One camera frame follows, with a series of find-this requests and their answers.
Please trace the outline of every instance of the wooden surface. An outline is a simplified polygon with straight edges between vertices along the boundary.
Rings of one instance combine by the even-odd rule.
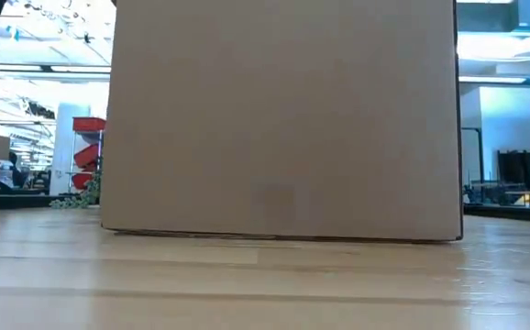
[[[445,245],[118,236],[0,212],[0,329],[528,329],[530,223]]]

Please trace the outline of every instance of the person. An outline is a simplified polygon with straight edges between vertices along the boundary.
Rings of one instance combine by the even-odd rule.
[[[15,187],[22,188],[25,185],[25,180],[27,177],[17,168],[17,154],[12,151],[8,152],[8,161],[12,163],[12,183],[15,185]]]

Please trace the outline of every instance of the fluorescent light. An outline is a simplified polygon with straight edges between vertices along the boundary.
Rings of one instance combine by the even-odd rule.
[[[21,80],[42,80],[58,82],[108,82],[110,81],[109,73],[77,73],[77,72],[3,72],[0,71],[0,77]]]
[[[460,4],[510,4],[513,0],[457,0]]]
[[[485,76],[460,76],[460,83],[524,83],[525,78],[518,77],[485,77]]]
[[[109,66],[52,66],[56,72],[110,73]]]
[[[483,38],[520,38],[530,37],[530,31],[528,30],[514,30],[510,32],[479,32],[479,31],[459,31],[458,36],[465,38],[465,36],[478,36]]]
[[[457,54],[467,60],[530,60],[530,37],[518,38],[521,31],[500,34],[458,34]]]
[[[41,71],[41,67],[38,66],[38,65],[0,64],[0,71],[40,72]]]

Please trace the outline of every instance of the wall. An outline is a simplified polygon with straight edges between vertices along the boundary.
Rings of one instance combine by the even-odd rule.
[[[459,31],[508,32],[518,26],[518,6],[457,3],[457,19]]]
[[[497,150],[530,151],[530,87],[481,87],[480,98],[486,178],[497,178]]]
[[[463,83],[459,86],[460,125],[463,128],[481,128],[480,88]],[[463,183],[480,179],[479,137],[474,130],[461,130]]]

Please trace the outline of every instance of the ceiling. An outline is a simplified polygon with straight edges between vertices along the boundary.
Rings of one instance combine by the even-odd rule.
[[[7,0],[0,16],[0,64],[109,67],[116,7],[110,0]],[[0,135],[30,153],[33,167],[50,164],[55,121],[32,115],[29,103],[56,113],[60,102],[91,105],[105,116],[107,75],[53,75],[0,71]]]
[[[530,77],[530,0],[486,2],[458,5],[460,73]]]

